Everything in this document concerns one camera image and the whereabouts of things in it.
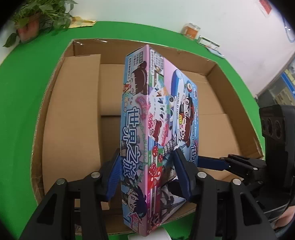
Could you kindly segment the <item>colourful board game box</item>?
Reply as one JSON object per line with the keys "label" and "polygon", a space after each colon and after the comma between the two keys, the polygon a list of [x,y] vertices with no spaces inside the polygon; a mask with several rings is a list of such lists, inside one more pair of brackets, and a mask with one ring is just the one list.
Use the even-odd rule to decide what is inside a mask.
{"label": "colourful board game box", "polygon": [[145,45],[125,59],[121,114],[121,197],[126,226],[147,236],[184,203],[169,192],[172,151],[198,155],[197,86]]}

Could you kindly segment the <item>brown cardboard box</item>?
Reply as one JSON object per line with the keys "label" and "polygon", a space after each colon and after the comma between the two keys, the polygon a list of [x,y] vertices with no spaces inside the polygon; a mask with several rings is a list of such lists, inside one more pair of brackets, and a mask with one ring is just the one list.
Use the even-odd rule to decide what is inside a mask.
{"label": "brown cardboard box", "polygon": [[[47,85],[38,114],[31,157],[31,182],[41,201],[59,178],[75,181],[99,170],[120,150],[126,56],[148,45],[197,86],[198,156],[229,154],[263,157],[248,114],[218,64],[197,54],[126,40],[73,40]],[[121,179],[115,195],[102,204],[108,233],[133,231],[125,225]],[[195,209],[185,203],[160,225]]]}

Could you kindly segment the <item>glass door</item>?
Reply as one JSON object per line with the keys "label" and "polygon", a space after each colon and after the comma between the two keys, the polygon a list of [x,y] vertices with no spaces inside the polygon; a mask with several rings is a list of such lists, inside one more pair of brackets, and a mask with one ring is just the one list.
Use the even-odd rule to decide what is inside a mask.
{"label": "glass door", "polygon": [[295,106],[295,53],[282,71],[258,96],[258,105],[273,104]]}

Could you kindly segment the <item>clear plastic card case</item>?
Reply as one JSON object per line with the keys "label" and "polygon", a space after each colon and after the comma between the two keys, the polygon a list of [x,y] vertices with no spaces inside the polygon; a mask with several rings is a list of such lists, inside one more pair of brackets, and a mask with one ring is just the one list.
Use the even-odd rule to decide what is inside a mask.
{"label": "clear plastic card case", "polygon": [[210,53],[224,59],[224,55],[221,54],[218,49],[220,48],[220,45],[217,44],[216,42],[213,42],[210,39],[207,39],[203,36],[199,36],[197,39],[197,43],[200,44],[201,46],[204,46]]}

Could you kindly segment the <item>green table mat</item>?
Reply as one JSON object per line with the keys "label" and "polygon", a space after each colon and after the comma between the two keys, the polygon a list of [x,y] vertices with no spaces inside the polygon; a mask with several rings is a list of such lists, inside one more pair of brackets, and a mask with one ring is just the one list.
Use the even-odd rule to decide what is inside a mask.
{"label": "green table mat", "polygon": [[258,135],[259,108],[251,92],[225,59],[174,31],[149,25],[100,21],[92,27],[42,33],[18,45],[0,66],[0,219],[18,238],[36,208],[30,182],[30,158],[37,114],[52,71],[71,40],[116,38],[186,50],[215,61],[238,94]]}

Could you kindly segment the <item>orange small box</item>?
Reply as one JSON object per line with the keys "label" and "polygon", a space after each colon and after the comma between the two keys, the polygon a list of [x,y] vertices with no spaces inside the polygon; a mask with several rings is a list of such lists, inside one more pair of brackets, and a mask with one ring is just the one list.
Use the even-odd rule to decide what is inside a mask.
{"label": "orange small box", "polygon": [[184,35],[185,37],[194,40],[200,31],[200,27],[193,24],[193,23],[187,23],[183,26],[181,30],[181,34]]}

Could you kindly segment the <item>yellow paper bag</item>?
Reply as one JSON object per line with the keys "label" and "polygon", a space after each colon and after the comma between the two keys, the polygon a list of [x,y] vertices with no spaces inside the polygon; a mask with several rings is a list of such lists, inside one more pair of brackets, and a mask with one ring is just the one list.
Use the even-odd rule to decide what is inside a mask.
{"label": "yellow paper bag", "polygon": [[85,20],[79,16],[74,16],[71,18],[71,23],[69,28],[81,28],[81,27],[92,27],[96,21],[93,20]]}

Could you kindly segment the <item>green potted plant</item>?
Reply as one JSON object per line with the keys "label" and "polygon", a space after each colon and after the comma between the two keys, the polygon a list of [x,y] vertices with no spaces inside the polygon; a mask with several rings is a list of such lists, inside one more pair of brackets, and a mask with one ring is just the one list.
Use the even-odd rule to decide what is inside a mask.
{"label": "green potted plant", "polygon": [[15,32],[3,46],[10,48],[17,40],[30,42],[41,30],[68,29],[72,20],[70,12],[76,4],[74,0],[26,0],[10,17]]}

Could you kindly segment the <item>red wall sign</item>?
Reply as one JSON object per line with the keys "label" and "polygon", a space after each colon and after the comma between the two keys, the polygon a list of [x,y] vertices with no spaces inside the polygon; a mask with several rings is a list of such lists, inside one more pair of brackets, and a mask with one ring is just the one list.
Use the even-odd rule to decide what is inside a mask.
{"label": "red wall sign", "polygon": [[268,0],[258,0],[258,5],[263,14],[267,17],[272,11],[272,6]]}

